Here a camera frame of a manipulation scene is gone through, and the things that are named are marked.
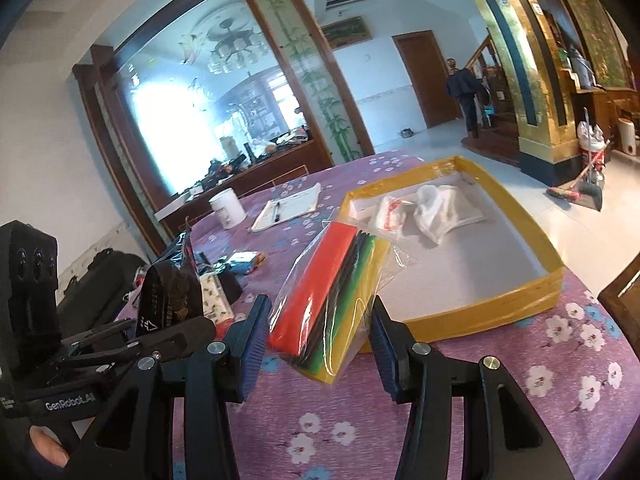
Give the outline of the person's left hand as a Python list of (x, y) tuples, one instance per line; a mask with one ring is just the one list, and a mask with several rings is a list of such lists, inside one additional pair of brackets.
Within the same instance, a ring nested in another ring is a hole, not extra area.
[(47, 427), (31, 426), (29, 439), (38, 454), (50, 464), (64, 468), (70, 459), (58, 439), (53, 437), (53, 432)]

